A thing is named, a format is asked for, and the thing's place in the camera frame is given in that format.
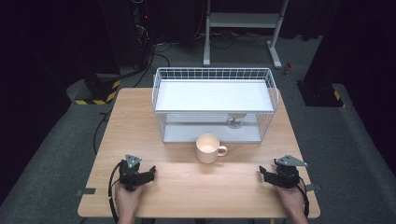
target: dark background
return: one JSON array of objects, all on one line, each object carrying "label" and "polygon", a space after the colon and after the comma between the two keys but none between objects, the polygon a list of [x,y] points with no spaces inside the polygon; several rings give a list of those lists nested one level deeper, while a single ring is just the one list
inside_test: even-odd
[{"label": "dark background", "polygon": [[[148,0],[153,37],[187,44],[201,27],[202,0]],[[212,1],[213,11],[278,11],[280,1]],[[99,1],[0,2],[1,202],[57,120],[70,106],[66,89],[90,72],[117,70]],[[289,2],[280,36],[324,35],[311,80],[346,86],[378,150],[395,173],[395,3],[383,1]]]}]

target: human arm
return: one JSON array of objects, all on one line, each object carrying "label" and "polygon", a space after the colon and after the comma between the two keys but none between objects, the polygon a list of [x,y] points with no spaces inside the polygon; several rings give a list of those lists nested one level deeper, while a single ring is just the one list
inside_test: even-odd
[{"label": "human arm", "polygon": [[140,196],[144,185],[137,186],[134,191],[129,191],[119,181],[116,186],[116,206],[119,210],[119,224],[134,224],[134,213],[140,204]]},{"label": "human arm", "polygon": [[[305,189],[304,183],[300,181],[298,186],[301,189]],[[293,187],[291,189],[284,189],[278,186],[274,186],[280,196],[280,201],[283,204],[286,212],[291,218],[293,224],[307,224],[308,220],[304,214],[304,197],[303,194]]]}]

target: black cable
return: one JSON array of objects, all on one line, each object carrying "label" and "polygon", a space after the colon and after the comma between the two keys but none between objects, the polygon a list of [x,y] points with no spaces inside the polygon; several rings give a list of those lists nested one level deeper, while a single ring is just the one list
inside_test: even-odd
[{"label": "black cable", "polygon": [[169,44],[169,48],[163,49],[163,50],[159,50],[159,51],[155,51],[155,53],[163,53],[163,52],[166,52],[166,51],[168,51],[169,49],[171,49],[172,46],[173,46],[172,42],[169,42],[169,41],[168,41],[168,42],[165,42],[164,45],[165,45],[165,44]]},{"label": "black cable", "polygon": [[252,36],[253,38],[252,38],[252,39],[249,39],[249,40],[246,40],[246,39],[238,39],[238,37],[246,38],[247,36],[243,36],[243,35],[236,36],[236,37],[235,37],[235,42],[236,42],[236,43],[256,43],[256,42],[266,41],[266,40],[268,40],[271,36],[269,36],[269,35],[258,35],[258,36],[255,36],[255,37]]},{"label": "black cable", "polygon": [[112,188],[113,188],[113,185],[114,185],[117,181],[119,181],[119,180],[116,180],[114,183],[112,183],[112,182],[113,182],[114,173],[116,173],[116,171],[117,171],[117,169],[120,167],[120,165],[121,165],[121,162],[119,162],[119,163],[116,165],[116,167],[114,167],[114,170],[111,172],[110,179],[108,180],[108,195],[107,195],[107,196],[108,196],[108,202],[109,202],[109,204],[110,204],[111,215],[113,216],[113,219],[114,219],[114,221],[115,221],[116,223],[119,222],[119,217],[117,217],[116,207],[114,206],[113,190],[112,190]]},{"label": "black cable", "polygon": [[111,108],[107,113],[100,113],[99,115],[103,115],[102,120],[99,122],[98,126],[96,127],[95,130],[95,134],[93,135],[93,152],[96,154],[98,154],[97,150],[96,150],[96,135],[98,134],[99,128],[102,125],[103,122],[108,121],[107,116],[111,113],[111,111],[113,110],[113,108]]},{"label": "black cable", "polygon": [[[215,40],[218,40],[219,42],[231,41],[231,43],[229,45],[225,46],[225,47],[218,47],[218,46],[213,44],[214,42],[216,42]],[[235,43],[235,38],[231,34],[217,35],[217,36],[215,36],[215,38],[212,38],[212,41],[210,41],[210,47],[212,47],[214,49],[228,49],[234,43]]]},{"label": "black cable", "polygon": [[145,76],[145,74],[147,73],[147,71],[150,69],[151,64],[152,64],[152,61],[154,60],[154,52],[155,52],[155,46],[152,48],[152,51],[151,51],[151,59],[150,59],[150,61],[149,61],[149,63],[148,63],[148,66],[147,66],[145,72],[144,72],[143,75],[139,78],[139,80],[137,80],[136,84],[133,85],[133,88],[135,88],[135,87],[140,83],[140,81],[143,79],[143,77]]},{"label": "black cable", "polygon": [[150,67],[151,72],[155,73],[155,68],[153,66]]},{"label": "black cable", "polygon": [[157,54],[157,53],[155,53],[154,55],[155,55],[155,56],[160,56],[160,57],[164,58],[164,59],[168,62],[168,67],[171,66],[171,63],[169,62],[169,59],[166,58],[165,56],[163,56],[163,55],[161,55],[161,54]]},{"label": "black cable", "polygon": [[79,224],[84,224],[84,222],[87,220],[87,218],[86,217],[84,217],[80,222],[79,222]]},{"label": "black cable", "polygon": [[137,70],[134,70],[133,72],[127,73],[125,75],[122,76],[116,76],[116,77],[101,77],[100,80],[101,81],[118,81],[127,77],[132,77],[132,76],[136,76],[139,73],[141,73],[144,69],[146,68],[146,66],[142,66]]},{"label": "black cable", "polygon": [[200,30],[201,30],[201,27],[202,27],[202,24],[203,24],[203,21],[204,21],[204,14],[205,14],[205,2],[204,2],[204,1],[205,1],[205,0],[202,0],[201,19],[200,19],[200,21],[199,21],[198,30],[197,30],[197,32],[195,33],[194,38],[199,34],[199,32],[200,32]]},{"label": "black cable", "polygon": [[306,185],[305,185],[304,181],[303,181],[303,184],[304,184],[304,190],[302,190],[300,188],[300,186],[298,186],[298,184],[296,184],[295,187],[297,187],[297,189],[303,194],[303,197],[304,197],[304,215],[305,215],[305,217],[308,217],[308,214],[309,214],[309,201],[308,201],[308,197],[306,196]]}]

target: yellow black hazard tape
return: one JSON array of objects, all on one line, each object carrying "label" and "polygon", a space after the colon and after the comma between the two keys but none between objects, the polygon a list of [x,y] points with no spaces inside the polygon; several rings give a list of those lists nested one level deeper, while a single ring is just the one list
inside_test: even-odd
[{"label": "yellow black hazard tape", "polygon": [[340,93],[338,93],[338,91],[334,90],[334,96],[335,99],[337,100],[337,102],[339,102],[340,104],[343,105],[343,107],[346,107],[346,105],[343,103],[343,101],[341,100],[341,95]]},{"label": "yellow black hazard tape", "polygon": [[120,85],[120,80],[114,82],[108,91],[108,94],[103,99],[75,99],[77,105],[106,105],[110,104],[114,99],[117,88]]}]

